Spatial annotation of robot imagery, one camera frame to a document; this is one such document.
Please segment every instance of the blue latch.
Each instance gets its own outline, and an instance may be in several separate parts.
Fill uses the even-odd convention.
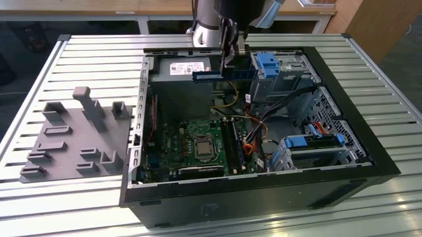
[[[279,74],[279,62],[273,57],[272,53],[257,53],[257,64],[263,70],[264,78],[275,78]]]
[[[321,137],[321,134],[316,132],[316,129],[313,128],[313,125],[308,124],[309,130],[312,131],[312,134],[316,135],[317,138]]]
[[[287,148],[291,148],[291,147],[305,147],[308,145],[303,136],[287,137],[284,139],[284,142],[285,142]]]
[[[276,153],[273,154],[273,156],[272,156],[272,158],[271,158],[271,161],[269,161],[269,166],[272,166],[272,164],[273,164],[273,162],[275,162],[277,156],[279,156],[279,152],[276,152]]]
[[[337,142],[343,145],[345,143],[344,136],[341,134],[336,135]]]
[[[287,147],[287,148],[291,148],[291,147],[292,147],[289,138],[285,138],[285,139],[284,139],[284,143],[285,143],[285,147]]]

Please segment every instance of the aluminum extrusion table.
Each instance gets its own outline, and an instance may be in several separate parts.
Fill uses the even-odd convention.
[[[101,105],[136,105],[142,48],[190,47],[185,35],[72,36],[56,43],[0,143],[0,236],[412,236],[422,234],[422,116],[352,39],[249,35],[251,46],[315,46],[401,175],[337,206],[188,226],[145,229],[118,208],[121,176],[21,184],[48,101],[78,107],[74,86]]]

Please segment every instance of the green circuit board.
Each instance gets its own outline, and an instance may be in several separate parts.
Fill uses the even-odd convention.
[[[239,135],[245,135],[241,120],[236,122],[236,126]],[[200,143],[208,144],[211,148],[212,155],[205,158],[197,155]],[[160,167],[223,165],[225,174],[228,173],[220,120],[193,120],[164,124],[161,144]]]

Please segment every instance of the barcode label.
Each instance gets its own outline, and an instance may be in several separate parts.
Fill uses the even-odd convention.
[[[261,159],[257,159],[257,160],[256,160],[256,164],[257,164],[261,168],[264,168],[264,162],[263,162]]]
[[[190,63],[172,63],[169,65],[169,75],[190,75],[192,72],[203,72],[204,63],[190,62]]]
[[[244,100],[245,100],[245,103],[251,103],[251,95],[249,94],[245,94],[244,95]]]

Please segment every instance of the wooden desk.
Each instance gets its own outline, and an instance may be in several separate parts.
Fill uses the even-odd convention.
[[[285,0],[279,15],[333,15],[333,8],[301,7],[297,0]],[[140,0],[138,14],[190,15],[190,0]]]
[[[311,21],[321,34],[333,8],[301,7],[285,0],[276,21]],[[149,20],[192,20],[190,0],[0,0],[0,21],[137,21],[149,34]]]
[[[192,15],[190,0],[1,0],[4,14],[61,15]],[[300,6],[297,0],[285,0],[279,15],[333,15],[333,8]]]
[[[325,33],[348,33],[379,63],[422,13],[420,0],[337,0]]]

